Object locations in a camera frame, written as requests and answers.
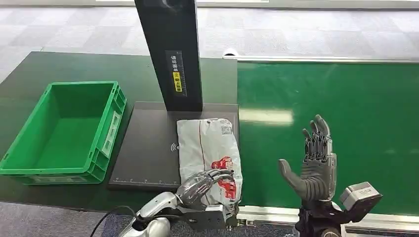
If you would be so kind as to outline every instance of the red logo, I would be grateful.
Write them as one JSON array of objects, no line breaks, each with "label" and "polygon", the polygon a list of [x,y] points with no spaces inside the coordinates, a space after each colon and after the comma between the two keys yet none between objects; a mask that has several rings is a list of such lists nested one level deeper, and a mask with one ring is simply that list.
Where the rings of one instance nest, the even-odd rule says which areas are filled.
[{"label": "red logo", "polygon": [[[219,161],[214,161],[211,164],[213,169],[228,169],[233,170],[233,162],[230,157],[223,157]],[[225,197],[229,199],[236,198],[236,182],[231,180],[220,180],[218,185],[225,190]]]}]

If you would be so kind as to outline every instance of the robotic thumb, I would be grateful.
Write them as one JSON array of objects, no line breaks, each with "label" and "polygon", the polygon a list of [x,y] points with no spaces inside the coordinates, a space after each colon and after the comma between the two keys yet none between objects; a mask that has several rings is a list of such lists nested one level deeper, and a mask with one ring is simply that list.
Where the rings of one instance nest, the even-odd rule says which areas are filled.
[{"label": "robotic thumb", "polygon": [[292,189],[300,196],[304,197],[307,192],[307,186],[305,182],[298,177],[290,167],[290,164],[285,159],[280,159],[279,163],[279,171],[282,174],[282,177],[285,181],[291,186]]}]

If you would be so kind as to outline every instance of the barcode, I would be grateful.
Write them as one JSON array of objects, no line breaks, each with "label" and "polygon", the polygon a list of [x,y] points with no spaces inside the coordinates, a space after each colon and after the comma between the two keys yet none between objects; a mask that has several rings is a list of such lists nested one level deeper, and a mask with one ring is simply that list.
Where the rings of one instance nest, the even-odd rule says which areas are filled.
[{"label": "barcode", "polygon": [[229,135],[231,134],[231,128],[228,126],[221,126],[221,134],[222,135]]}]

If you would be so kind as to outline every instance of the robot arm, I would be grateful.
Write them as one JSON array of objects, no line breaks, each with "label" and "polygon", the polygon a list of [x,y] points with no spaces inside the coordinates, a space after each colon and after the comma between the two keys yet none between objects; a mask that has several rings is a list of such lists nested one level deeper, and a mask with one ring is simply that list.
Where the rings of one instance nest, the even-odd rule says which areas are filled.
[{"label": "robot arm", "polygon": [[[142,223],[133,218],[130,224],[120,233],[119,237],[167,237],[170,232],[169,215],[160,215],[166,208],[178,209],[182,212],[184,220],[194,229],[215,228],[225,225],[226,213],[223,205],[204,206],[201,198],[219,180],[234,180],[232,172],[225,169],[212,169],[199,172],[189,177],[178,189],[176,194],[164,192],[147,204],[137,215],[144,220]],[[218,226],[206,225],[202,221],[211,218],[223,221],[213,221]]]},{"label": "robot arm", "polygon": [[284,159],[279,160],[285,181],[301,198],[299,222],[295,228],[301,237],[340,236],[340,225],[359,222],[380,201],[382,195],[368,182],[347,187],[340,196],[342,211],[331,201],[336,189],[336,154],[326,121],[316,115],[310,123],[312,134],[303,130],[305,156],[301,175],[291,171]]}]

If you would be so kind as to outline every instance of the cable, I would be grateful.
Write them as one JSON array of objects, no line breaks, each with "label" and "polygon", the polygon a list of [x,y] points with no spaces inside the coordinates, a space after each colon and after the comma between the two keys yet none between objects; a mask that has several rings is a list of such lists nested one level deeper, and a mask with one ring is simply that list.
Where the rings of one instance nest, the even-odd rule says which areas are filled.
[{"label": "cable", "polygon": [[106,214],[102,217],[102,219],[100,219],[100,221],[94,227],[92,233],[90,234],[90,237],[93,237],[93,235],[96,232],[97,228],[100,226],[100,224],[103,222],[103,220],[105,220],[105,218],[107,216],[109,216],[110,214],[114,213],[116,210],[118,210],[120,208],[127,208],[127,209],[129,209],[131,211],[131,216],[133,216],[135,219],[137,219],[137,221],[142,221],[142,219],[139,216],[137,216],[137,214],[135,213],[135,211],[131,207],[129,207],[129,206],[117,206],[114,209],[106,212]]}]

